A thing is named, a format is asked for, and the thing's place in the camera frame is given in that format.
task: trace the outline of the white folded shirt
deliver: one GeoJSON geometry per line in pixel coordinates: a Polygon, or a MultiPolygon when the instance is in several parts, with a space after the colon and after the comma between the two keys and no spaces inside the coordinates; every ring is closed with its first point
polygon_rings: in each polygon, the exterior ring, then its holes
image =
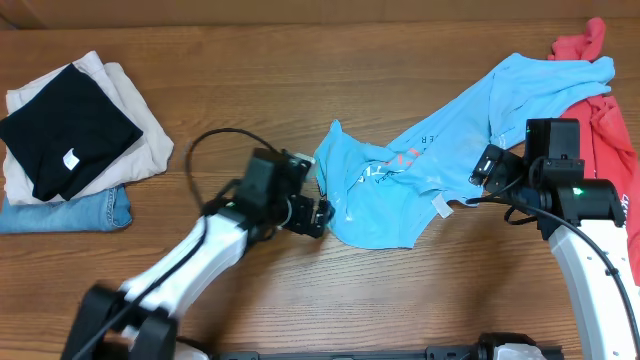
{"type": "MultiPolygon", "coordinates": [[[[103,65],[98,54],[91,51],[82,59],[74,61],[73,65],[89,75],[113,104],[143,132],[138,141],[73,198],[95,194],[119,184],[142,180],[166,171],[169,156],[173,151],[173,142],[164,133],[142,95],[125,75],[120,64],[103,65]]],[[[66,65],[18,90],[9,90],[7,92],[9,114],[33,99],[65,67],[66,65]]],[[[6,178],[4,190],[11,205],[43,203],[31,195],[33,183],[8,148],[3,169],[6,178]]],[[[64,199],[57,195],[48,202],[55,201],[64,201],[64,199]]]]}

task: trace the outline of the blue denim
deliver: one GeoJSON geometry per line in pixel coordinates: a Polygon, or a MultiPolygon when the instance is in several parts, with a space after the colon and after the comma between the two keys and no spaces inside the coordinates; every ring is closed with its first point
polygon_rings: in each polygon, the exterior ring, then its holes
{"type": "Polygon", "coordinates": [[[357,141],[335,121],[314,155],[320,191],[335,209],[330,229],[351,246],[413,247],[438,201],[482,194],[469,176],[487,145],[522,142],[527,119],[558,117],[609,92],[614,74],[607,57],[590,63],[513,54],[386,147],[357,141]]]}
{"type": "Polygon", "coordinates": [[[0,213],[0,234],[114,231],[129,225],[131,203],[124,186],[71,201],[42,205],[9,205],[0,213]]]}

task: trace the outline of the clothing tag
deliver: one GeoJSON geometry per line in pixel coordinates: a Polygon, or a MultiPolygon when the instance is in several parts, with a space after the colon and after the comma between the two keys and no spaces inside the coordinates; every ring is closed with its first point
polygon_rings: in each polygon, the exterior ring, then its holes
{"type": "Polygon", "coordinates": [[[444,201],[442,197],[442,193],[438,194],[435,199],[431,200],[431,203],[436,208],[436,211],[443,219],[447,218],[449,215],[453,214],[453,209],[447,205],[447,202],[444,201]]]}
{"type": "Polygon", "coordinates": [[[62,161],[64,162],[64,166],[66,166],[67,169],[73,170],[73,168],[75,168],[76,165],[78,165],[78,163],[80,162],[80,159],[78,159],[77,157],[75,157],[75,155],[73,155],[73,148],[71,148],[71,150],[69,150],[62,157],[62,161]]]}

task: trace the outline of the stack of folded clothes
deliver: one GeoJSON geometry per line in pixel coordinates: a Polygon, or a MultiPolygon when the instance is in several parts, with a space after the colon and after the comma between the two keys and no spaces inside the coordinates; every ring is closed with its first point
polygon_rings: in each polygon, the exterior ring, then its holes
{"type": "Polygon", "coordinates": [[[117,63],[95,52],[7,93],[0,233],[112,231],[124,183],[167,169],[173,142],[117,63]]]}

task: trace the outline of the clothing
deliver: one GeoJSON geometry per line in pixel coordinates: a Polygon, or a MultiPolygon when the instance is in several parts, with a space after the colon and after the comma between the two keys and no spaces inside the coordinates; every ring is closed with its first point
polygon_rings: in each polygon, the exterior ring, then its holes
{"type": "Polygon", "coordinates": [[[0,234],[114,231],[129,225],[131,204],[124,186],[67,202],[12,206],[4,198],[0,234]]]}
{"type": "MultiPolygon", "coordinates": [[[[600,54],[606,26],[602,19],[587,22],[583,35],[561,36],[553,43],[550,60],[593,61],[600,54]]],[[[580,122],[580,157],[585,178],[610,180],[627,215],[631,270],[640,285],[640,174],[620,107],[613,96],[593,96],[569,108],[563,118],[580,122]]]]}
{"type": "Polygon", "coordinates": [[[0,121],[0,138],[42,201],[57,194],[70,200],[141,136],[98,84],[73,65],[0,121]]]}
{"type": "MultiPolygon", "coordinates": [[[[124,74],[122,67],[117,63],[103,66],[94,51],[74,61],[73,64],[95,80],[111,102],[143,131],[140,140],[74,198],[95,194],[125,182],[142,180],[166,171],[167,161],[173,151],[173,142],[164,133],[138,90],[124,74]]],[[[62,69],[57,69],[18,90],[9,91],[7,93],[9,113],[28,103],[62,69]]],[[[33,183],[10,151],[7,152],[4,161],[4,174],[5,192],[11,204],[42,204],[42,201],[31,195],[33,183]]],[[[56,196],[50,201],[62,200],[62,197],[56,196]]]]}
{"type": "Polygon", "coordinates": [[[613,61],[533,60],[513,54],[386,147],[361,143],[334,121],[315,152],[318,185],[335,208],[330,228],[362,248],[412,247],[434,202],[478,197],[469,176],[487,145],[510,148],[530,118],[558,117],[608,92],[613,61]]]}

